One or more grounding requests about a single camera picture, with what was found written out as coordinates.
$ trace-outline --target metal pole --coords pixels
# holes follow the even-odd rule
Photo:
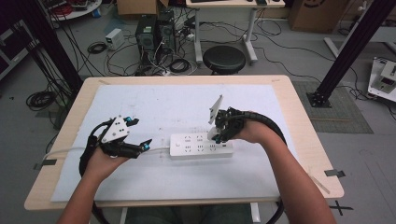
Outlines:
[[[396,6],[395,0],[375,0],[365,16],[346,42],[340,55],[336,58],[328,74],[314,93],[308,93],[311,105],[322,107],[328,103],[335,87],[341,81],[350,65],[355,62],[361,51],[378,30],[381,23]]]

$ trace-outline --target hand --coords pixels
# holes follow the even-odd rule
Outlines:
[[[88,162],[83,178],[90,178],[92,181],[101,183],[128,160],[129,158],[124,157],[111,158],[98,147]]]

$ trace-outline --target black tape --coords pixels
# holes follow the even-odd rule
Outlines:
[[[55,165],[56,160],[44,160],[41,162],[41,164],[36,163],[35,166],[33,167],[34,170],[41,170],[41,167],[45,165]]]
[[[344,210],[353,210],[353,208],[352,207],[346,207],[346,206],[340,206],[340,204],[338,203],[338,201],[337,200],[335,200],[335,204],[336,204],[336,206],[329,206],[331,209],[337,209],[338,210],[338,212],[340,213],[340,216],[343,216],[344,214],[343,214],[343,209]]]
[[[326,174],[326,176],[336,175],[338,178],[346,176],[346,173],[344,173],[344,171],[337,171],[335,169],[334,170],[324,171],[324,173]]]

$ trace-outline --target table leg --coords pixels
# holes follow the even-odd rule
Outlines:
[[[195,48],[195,61],[200,64],[203,61],[201,51],[201,41],[199,36],[199,8],[195,9],[195,36],[194,36],[194,48]]]
[[[250,64],[258,61],[256,52],[254,52],[254,48],[250,42],[251,34],[253,33],[253,26],[254,26],[254,19],[256,18],[256,12],[257,12],[257,8],[251,9],[247,34],[244,35],[244,45],[247,48],[247,60],[250,62]]]
[[[120,218],[120,224],[125,224],[125,219],[126,219],[126,213],[128,212],[128,207],[123,207],[122,208],[122,213],[121,213],[121,218]]]
[[[262,223],[260,220],[260,211],[259,211],[259,204],[258,203],[251,203],[251,219],[253,219],[253,223]]]

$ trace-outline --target white paper sheet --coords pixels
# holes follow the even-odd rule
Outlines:
[[[153,139],[151,148],[169,146],[172,133],[201,133],[209,108],[220,95],[229,106],[261,113],[277,123],[297,158],[274,90],[269,85],[101,86],[82,122],[73,147],[85,147],[99,123],[117,115],[139,119],[125,142]],[[273,198],[279,196],[272,168],[259,145],[233,140],[231,158],[172,161],[169,150],[152,150],[119,167],[100,186],[97,201]],[[82,149],[70,151],[52,202],[68,201],[80,176]]]

